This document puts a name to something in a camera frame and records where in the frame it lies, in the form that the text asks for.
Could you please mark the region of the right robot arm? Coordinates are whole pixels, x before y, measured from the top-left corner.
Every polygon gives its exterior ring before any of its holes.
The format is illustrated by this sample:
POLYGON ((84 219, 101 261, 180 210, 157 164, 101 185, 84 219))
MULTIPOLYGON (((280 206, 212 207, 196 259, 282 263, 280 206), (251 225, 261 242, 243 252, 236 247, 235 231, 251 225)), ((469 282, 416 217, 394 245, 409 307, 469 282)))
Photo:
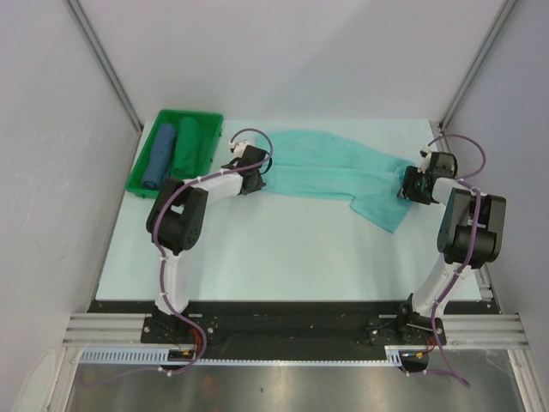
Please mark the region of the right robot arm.
POLYGON ((405 171, 399 197, 442 204, 445 210, 437 235, 439 258, 396 316, 395 333, 405 344, 442 340, 442 316, 455 288, 501 251, 507 209, 504 197, 485 194, 457 177, 454 155, 428 148, 420 154, 421 164, 405 171))

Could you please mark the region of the teal t shirt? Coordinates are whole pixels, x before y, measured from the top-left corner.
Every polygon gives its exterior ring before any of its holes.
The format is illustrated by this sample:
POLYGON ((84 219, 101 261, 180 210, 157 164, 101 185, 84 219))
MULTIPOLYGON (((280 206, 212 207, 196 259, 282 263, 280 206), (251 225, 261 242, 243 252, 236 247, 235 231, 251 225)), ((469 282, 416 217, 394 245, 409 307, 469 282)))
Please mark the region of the teal t shirt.
POLYGON ((393 233, 411 203, 398 197, 411 161, 320 130, 268 134, 273 163, 266 190, 291 197, 341 200, 372 224, 393 233))

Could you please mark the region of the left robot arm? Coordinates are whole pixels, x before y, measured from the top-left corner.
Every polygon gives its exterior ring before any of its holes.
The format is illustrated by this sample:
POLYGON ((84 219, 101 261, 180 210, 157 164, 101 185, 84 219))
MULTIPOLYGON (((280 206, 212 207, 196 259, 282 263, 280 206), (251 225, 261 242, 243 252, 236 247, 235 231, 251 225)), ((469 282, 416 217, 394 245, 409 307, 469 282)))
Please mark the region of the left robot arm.
POLYGON ((246 141, 232 148, 236 157, 216 173, 186 181, 167 179, 147 219, 146 229, 160 253, 160 295, 152 320, 169 342, 182 342, 190 332, 189 321, 180 316, 189 297, 178 264, 199 240, 207 207, 265 186, 262 168, 271 166, 272 154, 246 141))

